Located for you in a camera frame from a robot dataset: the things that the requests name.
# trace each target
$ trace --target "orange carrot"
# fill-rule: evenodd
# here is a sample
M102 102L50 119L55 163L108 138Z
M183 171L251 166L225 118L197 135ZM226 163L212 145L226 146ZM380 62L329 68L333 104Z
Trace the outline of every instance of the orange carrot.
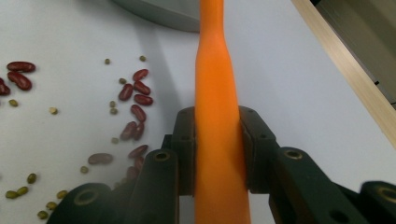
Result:
M248 191L223 0L201 0L195 65L196 224L248 224Z

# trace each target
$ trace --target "kidney bean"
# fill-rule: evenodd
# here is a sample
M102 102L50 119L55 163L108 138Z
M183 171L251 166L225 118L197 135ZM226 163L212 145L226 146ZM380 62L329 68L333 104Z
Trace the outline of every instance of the kidney bean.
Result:
M131 105L131 112L136 116L139 121L146 120L146 113L140 105Z
M128 167L128 170L126 171L126 178L129 180L133 180L136 179L139 176L139 170L134 167L134 166L130 166Z
M4 83L4 80L0 78L0 95L9 95L11 90L9 87Z
M136 133L133 136L134 140L139 140L142 137L143 131L145 131L145 123L140 122L136 127Z
M113 161L113 156L108 153L96 153L88 158L88 163L91 165L99 164L99 163L109 164L112 161Z
M140 105L152 105L153 100L151 97L142 94L136 94L134 96L134 101Z
M134 89L145 95L149 95L151 93L151 89L141 81L136 81L134 83Z
M35 65L28 62L12 62L7 64L7 69L13 72L33 72L35 71Z
M132 96L132 92L134 91L134 86L130 83L127 83L123 86L122 91L119 94L119 99L121 101L127 101Z
M120 135L120 139L122 141L126 141L126 140L134 137L134 135L136 134L136 128L137 128L136 122L132 121L132 122L127 123L124 130L122 131L122 133Z
M142 145L140 147L135 148L134 150L132 150L129 154L128 154L128 158L130 159L134 159L137 157L142 156L143 154L146 153L146 151L148 150L149 146L148 145Z
M143 163L145 162L145 159L143 157L137 157L136 159L134 159L134 166L141 171L143 168Z
M18 88L23 91L29 91L32 89L32 82L26 76L18 72L8 72L8 79L17 84Z
M133 79L134 81L138 81L138 80L140 80L140 79L146 77L146 76L148 75L148 73L149 73L149 70L147 70L147 69L140 69L139 71L137 71L137 72L134 73L134 76L132 77L132 79Z

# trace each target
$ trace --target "white surface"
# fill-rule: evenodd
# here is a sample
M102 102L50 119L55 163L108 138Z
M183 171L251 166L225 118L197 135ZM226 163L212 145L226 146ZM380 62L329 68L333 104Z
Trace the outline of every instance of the white surface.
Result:
M226 1L225 30L233 59L239 104L259 112L281 146L308 152L331 180L353 190L363 181L396 183L396 152L310 33L290 1ZM107 0L0 3L0 77L6 65L29 61L34 87L0 97L0 195L39 174L31 192L15 201L0 197L1 223L42 223L35 214L61 189L86 182L110 186L132 163L140 144L160 147L177 111L193 105L198 35L143 21ZM145 63L138 61L146 55ZM104 59L112 61L104 65ZM137 143L112 145L134 119L128 103L110 116L120 77L141 68L155 104ZM18 108L7 101L15 98ZM50 106L60 113L52 116ZM81 165L95 152L115 161ZM192 199L182 198L181 223L192 223ZM266 196L251 197L252 223L273 223Z

